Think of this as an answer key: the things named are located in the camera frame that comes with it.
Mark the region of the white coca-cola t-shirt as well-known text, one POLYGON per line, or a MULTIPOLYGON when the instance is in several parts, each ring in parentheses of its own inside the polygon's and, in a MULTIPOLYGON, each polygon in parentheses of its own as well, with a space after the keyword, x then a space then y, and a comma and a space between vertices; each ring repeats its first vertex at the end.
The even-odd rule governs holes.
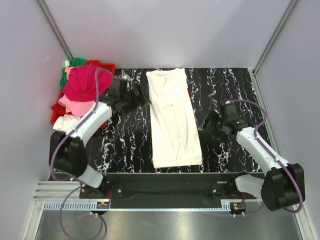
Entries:
POLYGON ((202 149, 185 69, 146 73, 155 168, 202 164, 202 149))

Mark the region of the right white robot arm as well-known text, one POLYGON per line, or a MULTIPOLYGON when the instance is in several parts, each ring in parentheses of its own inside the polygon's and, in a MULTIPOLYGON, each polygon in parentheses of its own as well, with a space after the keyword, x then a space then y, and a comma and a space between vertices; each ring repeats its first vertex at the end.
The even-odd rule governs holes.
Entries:
POLYGON ((305 174, 303 167, 291 164, 277 153, 258 133, 259 125, 241 118, 236 104, 238 100, 227 101, 219 111, 210 110, 198 129, 209 133, 214 140, 228 138, 243 147, 259 165, 264 179, 243 173, 227 185, 228 195, 239 198, 250 194, 262 200, 272 212, 284 209, 297 214, 302 208, 305 196, 305 174))

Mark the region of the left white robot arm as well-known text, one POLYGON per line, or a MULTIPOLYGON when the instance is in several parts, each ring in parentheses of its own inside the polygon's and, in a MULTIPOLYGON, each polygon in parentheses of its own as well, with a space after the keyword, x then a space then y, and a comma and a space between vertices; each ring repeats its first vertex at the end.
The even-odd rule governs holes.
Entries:
POLYGON ((90 192, 95 197, 103 198, 108 193, 107 179, 90 166, 86 145, 99 127, 113 115, 128 114, 150 102, 140 84, 114 77, 111 87, 98 96, 88 113, 69 129, 56 130, 51 135, 50 168, 75 177, 90 186, 90 192))

